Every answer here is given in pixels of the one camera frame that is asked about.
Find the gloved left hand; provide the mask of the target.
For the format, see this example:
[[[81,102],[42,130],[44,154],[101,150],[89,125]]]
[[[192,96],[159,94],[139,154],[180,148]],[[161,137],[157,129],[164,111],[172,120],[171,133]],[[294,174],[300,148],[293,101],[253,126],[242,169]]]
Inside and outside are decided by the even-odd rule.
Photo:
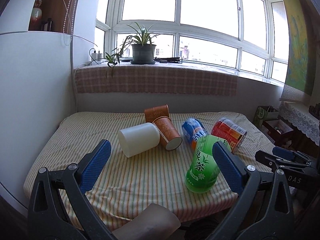
[[[112,233],[117,239],[167,239],[181,226],[169,209],[150,204],[141,214]]]

